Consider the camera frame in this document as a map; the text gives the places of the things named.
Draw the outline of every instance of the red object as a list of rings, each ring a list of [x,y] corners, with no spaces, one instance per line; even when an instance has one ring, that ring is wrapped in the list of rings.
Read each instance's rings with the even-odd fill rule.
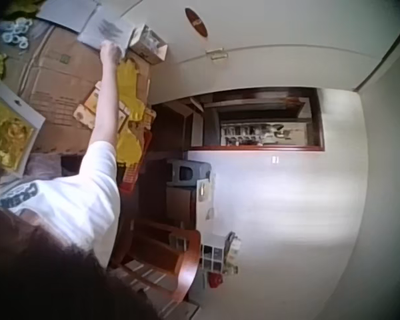
[[[138,180],[139,170],[142,166],[144,156],[148,150],[148,146],[153,138],[153,134],[149,130],[144,130],[144,150],[139,162],[134,163],[126,167],[125,175],[123,176],[123,182],[120,183],[119,189],[122,193],[129,195],[135,187],[136,181]]]
[[[209,282],[210,288],[212,288],[212,289],[218,288],[224,282],[222,275],[220,275],[218,273],[211,273],[211,272],[209,272],[207,274],[207,280]]]

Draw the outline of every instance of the white t-shirt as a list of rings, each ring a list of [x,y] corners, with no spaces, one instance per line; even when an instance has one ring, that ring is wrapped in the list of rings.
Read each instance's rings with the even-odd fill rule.
[[[78,175],[20,184],[0,194],[0,207],[16,215],[34,211],[64,244],[93,249],[106,267],[120,214],[116,174],[115,148],[96,141],[87,149]]]

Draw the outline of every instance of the white wall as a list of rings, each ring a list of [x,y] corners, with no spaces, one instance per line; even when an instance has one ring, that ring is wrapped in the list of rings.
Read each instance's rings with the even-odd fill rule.
[[[363,213],[367,142],[356,93],[319,96],[325,152],[189,153],[217,175],[215,232],[243,242],[240,274],[192,295],[200,319],[313,319],[335,289]]]
[[[400,319],[400,58],[361,100],[369,149],[365,212],[320,320]]]

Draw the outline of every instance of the white paper sheet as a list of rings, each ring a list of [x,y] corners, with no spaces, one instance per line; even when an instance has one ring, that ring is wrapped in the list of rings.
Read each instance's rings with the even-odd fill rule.
[[[124,55],[134,30],[134,26],[120,18],[117,11],[102,5],[95,10],[77,39],[95,49],[100,48],[103,40],[110,40]]]

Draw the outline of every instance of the white cabinet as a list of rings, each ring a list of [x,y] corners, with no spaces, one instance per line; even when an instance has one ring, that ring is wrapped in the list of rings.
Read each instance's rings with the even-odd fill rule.
[[[207,39],[186,7],[202,18]],[[352,89],[400,34],[400,2],[387,0],[143,0],[126,17],[169,44],[167,61],[153,70],[154,103],[240,85]],[[220,47],[229,53],[225,67],[205,58]]]

